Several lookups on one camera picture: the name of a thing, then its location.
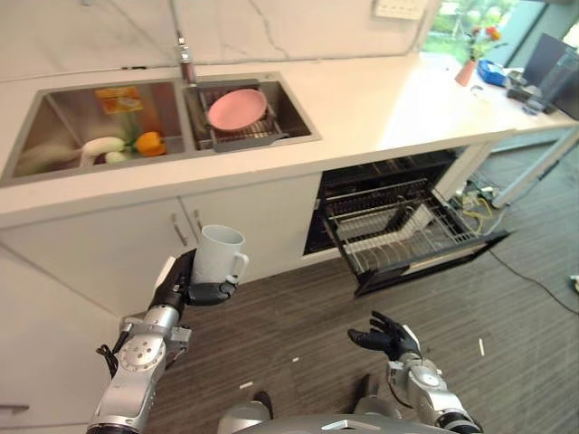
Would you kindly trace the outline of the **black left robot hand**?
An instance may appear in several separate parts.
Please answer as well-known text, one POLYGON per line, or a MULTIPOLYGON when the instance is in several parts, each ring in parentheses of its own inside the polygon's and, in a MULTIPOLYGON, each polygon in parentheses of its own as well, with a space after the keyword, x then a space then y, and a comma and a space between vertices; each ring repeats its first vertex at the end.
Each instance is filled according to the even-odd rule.
POLYGON ((209 307, 230 299, 238 285, 228 280, 223 282, 194 283, 194 259, 196 249, 169 257, 162 267, 155 284, 149 305, 173 307, 182 314, 185 306, 209 307))

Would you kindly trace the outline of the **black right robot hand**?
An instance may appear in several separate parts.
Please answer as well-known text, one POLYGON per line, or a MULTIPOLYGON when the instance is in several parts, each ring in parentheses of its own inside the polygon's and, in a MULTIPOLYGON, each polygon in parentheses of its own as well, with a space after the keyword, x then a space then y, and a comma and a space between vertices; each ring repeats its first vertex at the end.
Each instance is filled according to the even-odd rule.
POLYGON ((384 353, 390 362, 399 361, 405 354, 422 355, 420 344, 408 327, 378 311, 371 313, 369 324, 368 331, 349 328, 350 341, 361 348, 384 353))

